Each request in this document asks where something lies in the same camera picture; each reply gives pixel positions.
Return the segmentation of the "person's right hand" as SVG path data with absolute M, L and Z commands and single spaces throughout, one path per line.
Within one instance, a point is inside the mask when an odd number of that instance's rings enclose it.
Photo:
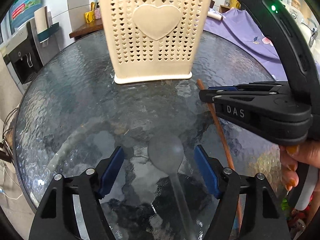
M 319 141 L 306 141 L 295 146 L 280 146 L 281 176 L 284 187 L 291 191 L 298 185 L 299 176 L 296 172 L 298 163 L 305 163 L 319 168 Z

